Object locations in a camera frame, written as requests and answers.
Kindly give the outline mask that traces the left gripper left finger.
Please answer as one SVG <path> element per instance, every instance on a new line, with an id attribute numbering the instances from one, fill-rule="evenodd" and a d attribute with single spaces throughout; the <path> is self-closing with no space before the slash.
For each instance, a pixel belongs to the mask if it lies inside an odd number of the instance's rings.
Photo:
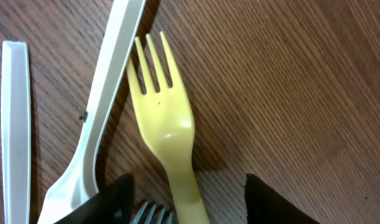
<path id="1" fill-rule="evenodd" d="M 124 174 L 56 224 L 128 224 L 132 216 L 134 197 L 134 177 Z"/>

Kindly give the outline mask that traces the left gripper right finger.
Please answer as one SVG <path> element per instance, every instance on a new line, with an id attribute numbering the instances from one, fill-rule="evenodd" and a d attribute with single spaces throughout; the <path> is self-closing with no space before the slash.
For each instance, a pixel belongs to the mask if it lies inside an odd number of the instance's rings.
<path id="1" fill-rule="evenodd" d="M 318 223 L 254 174 L 246 174 L 244 198 L 247 223 Z"/>

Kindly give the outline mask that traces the cream yellow plastic fork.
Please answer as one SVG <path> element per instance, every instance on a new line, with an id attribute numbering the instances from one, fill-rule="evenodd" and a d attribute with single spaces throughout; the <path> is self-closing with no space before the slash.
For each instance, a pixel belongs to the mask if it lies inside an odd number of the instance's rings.
<path id="1" fill-rule="evenodd" d="M 136 121 L 148 149 L 164 167 L 169 180 L 179 223 L 209 223 L 209 218 L 192 168 L 195 122 L 183 80 L 164 33 L 160 34 L 172 86 L 168 86 L 150 35 L 150 49 L 159 90 L 152 81 L 140 38 L 135 38 L 145 92 L 141 91 L 133 62 L 126 73 Z"/>

